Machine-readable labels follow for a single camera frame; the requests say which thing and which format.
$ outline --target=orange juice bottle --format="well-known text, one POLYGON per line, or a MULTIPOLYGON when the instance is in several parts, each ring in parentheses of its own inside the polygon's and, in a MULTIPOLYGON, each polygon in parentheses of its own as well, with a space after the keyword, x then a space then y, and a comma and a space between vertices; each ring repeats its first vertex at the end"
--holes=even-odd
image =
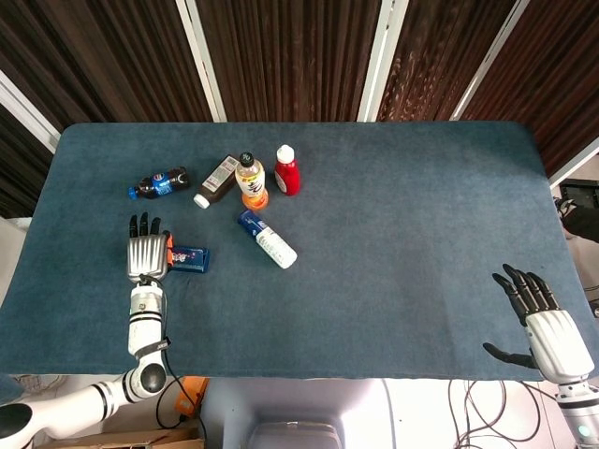
POLYGON ((249 210, 262 210, 269 204, 269 192, 264 186, 264 167, 250 152, 240 155, 235 179, 241 188, 241 201, 249 210))

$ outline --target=brown wooden slat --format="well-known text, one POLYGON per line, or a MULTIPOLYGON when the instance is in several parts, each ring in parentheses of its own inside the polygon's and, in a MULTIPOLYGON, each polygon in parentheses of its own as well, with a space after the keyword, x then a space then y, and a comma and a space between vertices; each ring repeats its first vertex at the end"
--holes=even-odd
POLYGON ((174 1, 0 2, 0 67, 59 130, 212 120, 174 1))
POLYGON ((534 132, 548 175, 599 136, 599 2, 532 0, 462 119, 534 132))
POLYGON ((378 120, 448 120, 513 5, 410 0, 378 120))
POLYGON ((46 180, 52 155, 0 107, 0 216, 29 217, 46 180))
POLYGON ((230 121, 354 121, 379 2, 197 0, 230 121))

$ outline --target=red bottle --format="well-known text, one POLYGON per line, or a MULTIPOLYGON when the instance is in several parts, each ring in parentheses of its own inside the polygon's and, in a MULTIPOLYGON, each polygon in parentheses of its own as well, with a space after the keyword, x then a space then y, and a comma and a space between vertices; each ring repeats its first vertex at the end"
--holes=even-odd
POLYGON ((293 196, 300 191, 300 171, 295 161, 293 148, 283 145, 277 150, 277 164, 274 166, 274 177, 285 195, 293 196))

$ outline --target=white robotic arm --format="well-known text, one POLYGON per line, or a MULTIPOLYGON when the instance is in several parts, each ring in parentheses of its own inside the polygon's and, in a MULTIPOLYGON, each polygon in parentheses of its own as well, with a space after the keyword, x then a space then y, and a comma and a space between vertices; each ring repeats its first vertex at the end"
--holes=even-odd
POLYGON ((122 405, 155 396, 164 388, 162 351, 168 341, 159 280, 168 269, 168 234, 158 235, 160 219, 154 219, 148 235, 147 217, 147 213, 141 216, 139 236, 136 216, 129 226, 128 275, 138 282, 131 292, 129 353, 138 366, 116 381, 93 384, 61 398, 0 407, 0 449, 29 449, 40 430, 54 439, 66 438, 113 416, 122 405))
POLYGON ((587 382, 594 364, 577 325, 560 309, 545 281, 509 265, 504 270, 512 282, 497 273, 493 279, 524 326, 531 355, 508 354, 490 343, 483 347, 505 363, 539 369, 558 386, 556 400, 577 446, 599 449, 599 390, 587 382))

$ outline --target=white cap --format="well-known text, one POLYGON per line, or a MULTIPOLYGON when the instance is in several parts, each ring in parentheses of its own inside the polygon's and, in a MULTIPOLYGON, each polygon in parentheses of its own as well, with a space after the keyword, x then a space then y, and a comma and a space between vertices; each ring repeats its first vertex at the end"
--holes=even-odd
POLYGON ((207 209, 210 206, 210 201, 200 194, 196 194, 196 196, 194 196, 194 202, 202 209, 207 209))
POLYGON ((277 150, 277 161, 281 164, 291 164, 294 157, 295 154, 293 153, 293 148, 289 145, 282 145, 281 148, 277 150))

